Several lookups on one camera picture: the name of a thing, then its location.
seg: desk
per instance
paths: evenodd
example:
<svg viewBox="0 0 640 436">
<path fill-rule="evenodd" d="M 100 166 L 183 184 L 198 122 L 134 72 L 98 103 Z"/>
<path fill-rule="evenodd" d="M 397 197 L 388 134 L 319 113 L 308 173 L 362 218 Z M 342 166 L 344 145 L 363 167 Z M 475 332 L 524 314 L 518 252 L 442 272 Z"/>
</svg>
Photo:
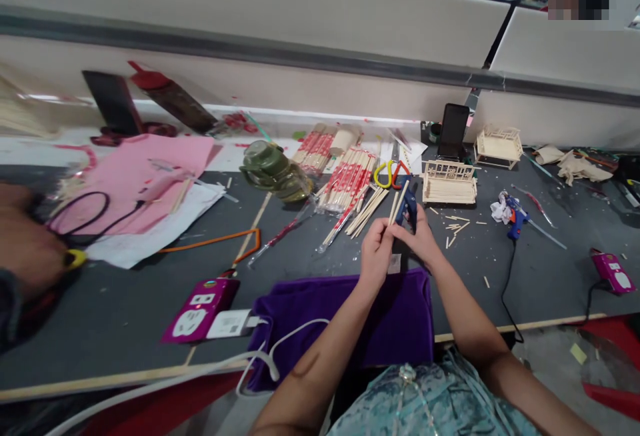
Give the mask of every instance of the desk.
<svg viewBox="0 0 640 436">
<path fill-rule="evenodd" d="M 435 150 L 429 148 L 424 159 L 434 157 Z M 58 172 L 50 167 L 0 167 L 0 179 L 37 184 L 45 189 L 54 182 Z M 294 218 L 296 210 L 285 210 L 276 198 L 270 198 L 265 205 L 265 193 L 249 188 L 238 173 L 208 172 L 203 179 L 226 183 L 230 175 L 233 176 L 230 194 L 241 202 L 235 205 L 222 199 L 190 228 L 184 242 L 198 241 L 196 235 L 210 239 L 249 229 L 262 208 L 257 226 L 263 232 L 263 241 Z M 610 205 L 590 197 L 584 187 L 567 190 L 570 216 L 550 196 L 548 189 L 552 181 L 525 158 L 512 171 L 483 168 L 478 171 L 478 178 L 476 208 L 443 206 L 438 208 L 439 215 L 427 210 L 427 216 L 442 248 L 448 233 L 445 226 L 451 222 L 445 215 L 471 220 L 444 254 L 501 330 L 511 329 L 500 302 L 500 292 L 507 277 L 512 245 L 506 237 L 507 227 L 491 219 L 489 204 L 511 183 L 538 197 L 558 230 L 548 227 L 528 199 L 523 200 L 524 207 L 531 211 L 538 224 L 569 247 L 564 251 L 534 228 L 524 228 L 505 296 L 520 328 L 583 318 L 587 290 L 598 278 L 589 259 L 590 247 L 618 255 L 625 253 L 629 259 L 622 259 L 622 263 L 635 284 L 640 285 L 640 239 L 637 237 L 640 215 L 631 212 L 626 200 L 611 184 L 606 187 L 612 198 Z M 389 214 L 392 199 L 386 198 L 378 216 Z M 476 221 L 488 224 L 476 225 Z M 242 262 L 238 267 L 241 285 L 233 308 L 250 307 L 276 281 L 358 273 L 361 238 L 351 240 L 340 234 L 325 254 L 315 252 L 333 224 L 334 220 L 316 215 L 268 250 L 256 262 L 254 270 L 247 269 L 247 262 Z M 3 375 L 0 401 L 150 382 L 184 374 L 194 367 L 245 351 L 248 337 L 208 341 L 194 348 L 159 342 L 195 283 L 228 268 L 242 242 L 240 238 L 158 255 L 131 271 L 89 262 L 40 332 L 0 356 Z M 397 244 L 395 252 L 406 250 L 401 243 Z M 415 267 L 418 263 L 409 257 L 403 264 Z M 485 276 L 490 288 L 485 286 Z M 431 292 L 437 340 L 449 340 L 451 330 L 435 286 Z M 622 315 L 639 309 L 640 291 L 622 297 L 598 292 L 593 296 L 591 312 Z"/>
</svg>

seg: person's arm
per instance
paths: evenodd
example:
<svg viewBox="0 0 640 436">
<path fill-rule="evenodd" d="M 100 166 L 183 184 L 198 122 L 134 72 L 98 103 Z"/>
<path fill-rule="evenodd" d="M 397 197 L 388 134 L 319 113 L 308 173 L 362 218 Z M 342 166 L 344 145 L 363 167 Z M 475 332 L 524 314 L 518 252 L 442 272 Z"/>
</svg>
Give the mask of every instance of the person's arm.
<svg viewBox="0 0 640 436">
<path fill-rule="evenodd" d="M 471 296 L 435 242 L 427 216 L 418 206 L 416 234 L 394 225 L 388 229 L 422 259 L 435 280 L 453 338 L 489 390 L 518 408 L 542 432 L 596 435 L 511 354 L 498 330 Z"/>
<path fill-rule="evenodd" d="M 32 200 L 24 186 L 0 183 L 0 352 L 15 340 L 22 303 L 64 272 L 67 247 L 26 214 Z"/>
<path fill-rule="evenodd" d="M 358 284 L 330 324 L 278 386 L 253 435 L 318 434 L 371 306 L 387 276 L 393 236 L 377 219 L 362 242 Z"/>
</svg>

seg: white partition wall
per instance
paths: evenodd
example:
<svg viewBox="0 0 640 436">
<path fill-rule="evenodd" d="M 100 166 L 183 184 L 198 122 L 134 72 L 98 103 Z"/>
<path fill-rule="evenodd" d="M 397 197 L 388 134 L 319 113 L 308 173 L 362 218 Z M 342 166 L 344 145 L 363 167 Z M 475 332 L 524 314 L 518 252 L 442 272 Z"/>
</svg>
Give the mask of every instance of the white partition wall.
<svg viewBox="0 0 640 436">
<path fill-rule="evenodd" d="M 0 64 L 54 83 L 68 95 L 91 97 L 81 71 L 128 77 L 128 59 L 176 80 L 202 103 L 363 117 L 440 120 L 445 104 L 464 104 L 469 89 L 132 49 L 0 37 Z M 50 85 L 16 81 L 38 94 Z M 129 85 L 135 99 L 147 99 Z"/>
<path fill-rule="evenodd" d="M 640 149 L 640 109 L 483 91 L 466 142 L 486 123 L 520 129 L 523 144 Z"/>
<path fill-rule="evenodd" d="M 638 54 L 636 29 L 576 29 L 517 8 L 491 70 L 640 91 Z"/>
<path fill-rule="evenodd" d="M 508 10 L 484 0 L 0 0 L 216 33 L 481 67 Z"/>
</svg>

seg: white cable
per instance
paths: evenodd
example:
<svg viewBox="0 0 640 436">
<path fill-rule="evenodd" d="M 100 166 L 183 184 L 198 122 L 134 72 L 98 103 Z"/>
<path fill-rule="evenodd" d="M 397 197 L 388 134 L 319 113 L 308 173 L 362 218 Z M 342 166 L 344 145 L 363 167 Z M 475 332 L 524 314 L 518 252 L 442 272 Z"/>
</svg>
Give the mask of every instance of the white cable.
<svg viewBox="0 0 640 436">
<path fill-rule="evenodd" d="M 273 345 L 273 347 L 271 348 L 270 352 L 269 352 L 269 357 L 271 358 L 271 360 L 273 360 L 273 352 L 275 351 L 275 349 L 278 347 L 278 345 L 282 342 L 284 342 L 286 339 L 290 338 L 291 336 L 293 336 L 294 334 L 296 334 L 298 331 L 300 331 L 301 329 L 306 328 L 307 326 L 309 326 L 310 324 L 314 324 L 314 323 L 325 323 L 325 324 L 329 324 L 329 320 L 328 319 L 312 319 L 311 321 L 306 322 L 305 324 L 303 324 L 302 326 L 294 329 L 292 332 L 290 332 L 288 335 L 280 338 L 276 344 Z M 262 351 L 262 349 L 266 346 L 267 342 L 265 341 L 264 343 L 262 343 L 260 345 L 260 348 L 258 348 L 258 351 Z M 247 367 L 245 368 L 244 372 L 242 373 L 242 376 L 240 376 L 240 381 L 238 381 L 238 384 L 236 384 L 235 386 L 235 394 L 236 396 L 238 396 L 238 398 L 241 399 L 252 399 L 252 398 L 257 398 L 257 397 L 263 397 L 263 396 L 270 396 L 273 394 L 273 391 L 266 391 L 266 392 L 262 392 L 262 393 L 254 393 L 254 394 L 244 394 L 242 392 L 242 383 L 244 382 L 247 373 L 249 372 L 249 369 L 251 368 L 251 365 L 253 364 L 253 362 L 255 361 L 256 356 L 254 356 L 249 364 L 247 365 Z M 273 377 L 273 374 L 271 372 L 269 372 L 272 380 L 277 381 L 279 378 Z"/>
<path fill-rule="evenodd" d="M 190 381 L 192 379 L 196 379 L 200 376 L 205 376 L 209 373 L 212 373 L 220 368 L 223 368 L 225 366 L 227 366 L 230 363 L 234 363 L 236 361 L 241 361 L 243 359 L 246 359 L 248 357 L 253 357 L 253 358 L 260 358 L 262 359 L 267 366 L 269 366 L 269 372 L 270 374 L 276 374 L 276 378 L 275 380 L 277 381 L 280 378 L 280 374 L 278 373 L 278 368 L 276 368 L 272 358 L 262 352 L 262 351 L 249 351 L 247 353 L 242 353 L 236 356 L 232 356 L 228 359 L 225 359 L 224 361 L 220 361 L 219 363 L 212 363 L 210 365 L 206 365 L 201 369 L 198 369 L 197 371 L 194 371 L 192 373 L 188 373 L 186 375 L 182 375 L 182 376 L 177 376 L 174 378 L 170 378 L 167 379 L 165 381 L 160 381 L 158 383 L 154 383 L 152 385 L 147 385 L 147 386 L 143 386 L 140 387 L 138 389 L 134 389 L 132 391 L 128 391 L 126 393 L 122 393 L 119 394 L 118 396 L 114 396 L 111 397 L 109 399 L 106 399 L 104 401 L 102 401 L 101 403 L 98 403 L 94 406 L 91 406 L 89 408 L 86 408 L 84 411 L 81 411 L 80 413 L 76 414 L 75 416 L 73 416 L 72 418 L 66 420 L 64 423 L 56 426 L 55 428 L 53 428 L 50 432 L 48 432 L 46 434 L 46 436 L 62 436 L 64 433 L 66 433 L 68 430 L 70 430 L 72 427 L 76 426 L 76 424 L 81 423 L 82 421 L 84 421 L 87 418 L 90 418 L 91 416 L 98 414 L 100 411 L 110 408 L 112 406 L 115 406 L 117 404 L 120 403 L 124 403 L 125 401 L 128 401 L 130 399 L 134 399 L 140 396 L 144 396 L 150 393 L 153 393 L 155 391 L 159 391 L 160 389 L 164 389 L 164 388 L 168 388 L 171 386 L 175 386 L 181 383 L 184 383 L 186 381 Z"/>
<path fill-rule="evenodd" d="M 267 321 L 261 319 L 259 321 L 260 323 L 264 323 L 264 324 L 268 324 Z M 147 385 L 147 386 L 143 386 L 137 389 L 134 389 L 132 391 L 127 391 L 126 393 L 122 393 L 119 394 L 117 396 L 111 397 L 109 399 L 106 399 L 94 406 L 91 406 L 89 408 L 86 408 L 84 411 L 81 411 L 80 413 L 76 414 L 75 416 L 73 416 L 72 418 L 69 418 L 68 420 L 66 420 L 64 423 L 56 426 L 55 428 L 53 428 L 50 432 L 48 432 L 46 434 L 46 436 L 62 436 L 64 433 L 66 433 L 68 430 L 70 430 L 72 427 L 76 426 L 76 424 L 81 423 L 82 421 L 84 421 L 87 418 L 90 418 L 91 416 L 94 416 L 96 414 L 98 414 L 100 411 L 103 411 L 107 408 L 110 408 L 112 406 L 118 405 L 120 403 L 124 403 L 125 401 L 129 401 L 130 399 L 135 399 L 137 397 L 140 396 L 144 396 L 150 393 L 154 393 L 156 391 L 160 391 L 161 389 L 164 388 L 168 388 L 171 386 L 175 386 L 178 384 L 182 384 L 185 383 L 187 381 L 190 381 L 192 379 L 196 379 L 200 376 L 205 376 L 209 373 L 212 373 L 220 368 L 223 368 L 225 366 L 227 366 L 228 364 L 234 363 L 236 361 L 241 361 L 243 359 L 246 358 L 251 358 L 249 364 L 247 365 L 247 367 L 245 368 L 244 372 L 242 373 L 242 377 L 240 378 L 240 381 L 238 382 L 238 385 L 236 386 L 235 390 L 236 390 L 236 394 L 238 394 L 238 396 L 240 397 L 250 397 L 248 395 L 241 395 L 239 392 L 239 388 L 242 384 L 242 382 L 244 381 L 244 378 L 246 377 L 247 373 L 249 372 L 249 368 L 251 367 L 251 364 L 253 364 L 253 362 L 255 361 L 256 358 L 260 358 L 262 359 L 267 366 L 269 367 L 269 375 L 271 376 L 272 380 L 274 381 L 278 381 L 280 379 L 280 373 L 278 372 L 278 368 L 276 367 L 275 363 L 273 362 L 273 352 L 275 350 L 275 348 L 282 343 L 284 340 L 286 340 L 287 338 L 289 338 L 290 336 L 293 336 L 294 334 L 296 334 L 298 331 L 300 331 L 301 329 L 305 328 L 306 326 L 309 326 L 310 324 L 314 324 L 314 323 L 326 323 L 329 324 L 329 320 L 327 319 L 313 319 L 305 324 L 303 324 L 302 326 L 298 327 L 297 329 L 294 329 L 292 332 L 290 332 L 288 335 L 284 336 L 283 338 L 281 338 L 280 340 L 278 340 L 278 342 L 276 342 L 276 344 L 273 345 L 273 347 L 271 348 L 271 351 L 269 352 L 269 354 L 266 354 L 264 351 L 262 351 L 262 348 L 264 348 L 264 346 L 267 344 L 267 342 L 265 341 L 264 343 L 262 343 L 262 345 L 260 346 L 260 348 L 257 351 L 249 351 L 247 353 L 242 353 L 236 356 L 232 356 L 228 359 L 225 359 L 224 361 L 220 361 L 219 363 L 212 363 L 209 365 L 206 365 L 200 369 L 198 369 L 197 371 L 194 371 L 192 373 L 188 373 L 182 376 L 176 376 L 174 378 L 170 378 L 170 379 L 166 379 L 164 381 L 160 381 L 158 383 L 154 383 L 152 385 Z M 264 396 L 267 393 L 260 393 L 257 396 Z"/>
</svg>

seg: smartphone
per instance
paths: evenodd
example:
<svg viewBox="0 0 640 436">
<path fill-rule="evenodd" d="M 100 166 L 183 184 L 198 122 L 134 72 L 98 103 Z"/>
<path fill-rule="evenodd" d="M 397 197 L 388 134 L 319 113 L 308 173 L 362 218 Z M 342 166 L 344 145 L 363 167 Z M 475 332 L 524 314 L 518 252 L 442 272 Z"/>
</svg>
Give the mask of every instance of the smartphone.
<svg viewBox="0 0 640 436">
<path fill-rule="evenodd" d="M 469 119 L 468 106 L 448 103 L 442 118 L 442 132 L 438 156 L 460 160 L 465 153 L 462 140 L 467 130 Z"/>
<path fill-rule="evenodd" d="M 126 79 L 98 71 L 83 71 L 82 76 L 112 132 L 123 136 L 136 136 L 144 132 Z"/>
</svg>

